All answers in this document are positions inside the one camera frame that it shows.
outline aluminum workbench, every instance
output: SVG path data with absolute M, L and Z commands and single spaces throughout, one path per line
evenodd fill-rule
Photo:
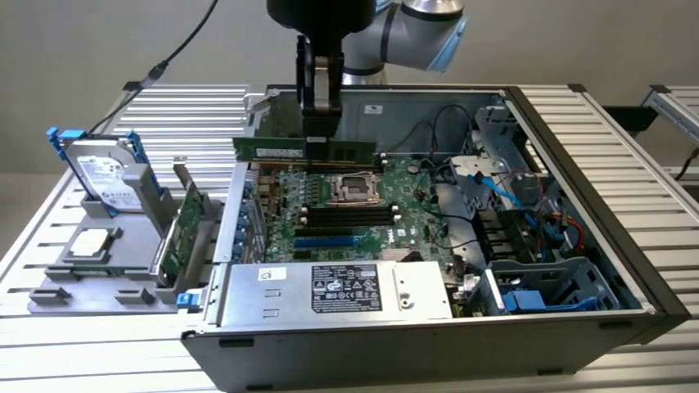
M 142 135 L 159 180 L 176 196 L 183 189 L 171 161 L 188 156 L 198 185 L 226 202 L 246 89 L 151 88 L 111 126 L 114 133 L 134 129 Z M 568 86 L 522 90 L 694 319 L 650 345 L 619 348 L 574 376 L 358 391 L 699 391 L 699 205 L 587 93 Z M 56 259 L 84 215 L 82 196 L 67 173 L 0 262 L 0 391 L 216 391 L 178 340 L 192 316 L 28 314 L 30 288 L 42 283 L 46 261 Z

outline warning label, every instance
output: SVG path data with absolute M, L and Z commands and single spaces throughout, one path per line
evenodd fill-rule
M 311 284 L 316 313 L 382 311 L 375 264 L 314 266 Z

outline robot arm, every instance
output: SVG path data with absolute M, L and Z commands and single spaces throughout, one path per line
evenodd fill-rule
M 466 25 L 462 0 L 378 0 L 374 23 L 343 41 L 343 84 L 383 84 L 387 63 L 444 72 Z
M 342 117 L 340 87 L 367 83 L 388 62 L 444 71 L 467 20 L 462 0 L 267 0 L 276 22 L 302 33 L 296 89 L 304 153 L 328 158 Z
M 342 40 L 371 24 L 375 0 L 268 0 L 267 8 L 280 25 L 302 33 L 296 86 L 306 157 L 326 160 L 342 117 Z

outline screw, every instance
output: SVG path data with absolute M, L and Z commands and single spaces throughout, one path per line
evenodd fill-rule
M 502 170 L 504 169 L 504 163 L 499 160 L 492 161 L 492 168 Z

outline cpu socket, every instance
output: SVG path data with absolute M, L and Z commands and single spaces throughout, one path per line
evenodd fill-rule
M 331 201 L 336 204 L 376 204 L 379 179 L 372 172 L 346 174 L 330 178 Z

